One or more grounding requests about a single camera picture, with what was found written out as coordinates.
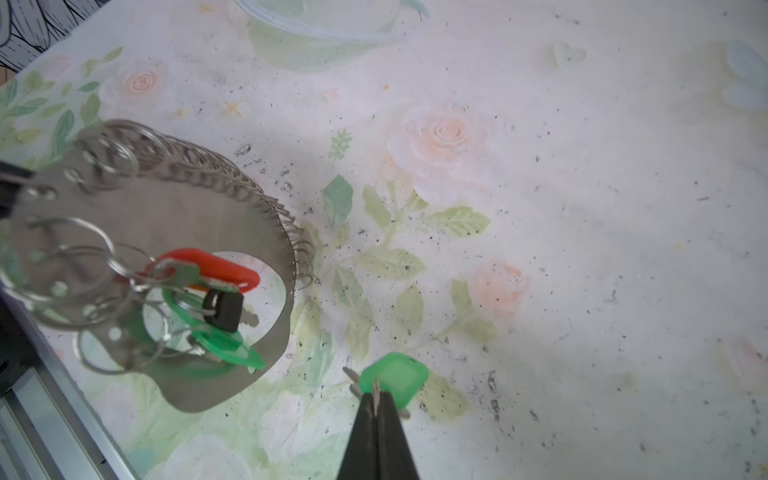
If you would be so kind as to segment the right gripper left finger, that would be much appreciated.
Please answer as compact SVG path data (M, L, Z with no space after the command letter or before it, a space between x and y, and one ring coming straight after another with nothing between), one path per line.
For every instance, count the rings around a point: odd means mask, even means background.
M357 410L337 479L377 479L377 443L377 418L374 408L374 399L370 393L365 393Z

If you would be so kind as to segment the green key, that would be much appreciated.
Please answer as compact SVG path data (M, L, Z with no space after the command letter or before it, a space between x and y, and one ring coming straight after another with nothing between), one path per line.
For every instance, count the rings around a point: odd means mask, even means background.
M391 352L358 374L344 366L343 372L351 380L350 391L361 399L373 394L375 387L392 395L401 419L409 419L408 404L426 384L430 372L420 361L400 352Z

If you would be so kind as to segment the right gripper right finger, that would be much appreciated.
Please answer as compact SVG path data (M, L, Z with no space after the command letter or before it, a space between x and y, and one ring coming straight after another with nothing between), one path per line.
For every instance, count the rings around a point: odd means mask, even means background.
M419 480L399 411L389 392L376 397L377 479Z

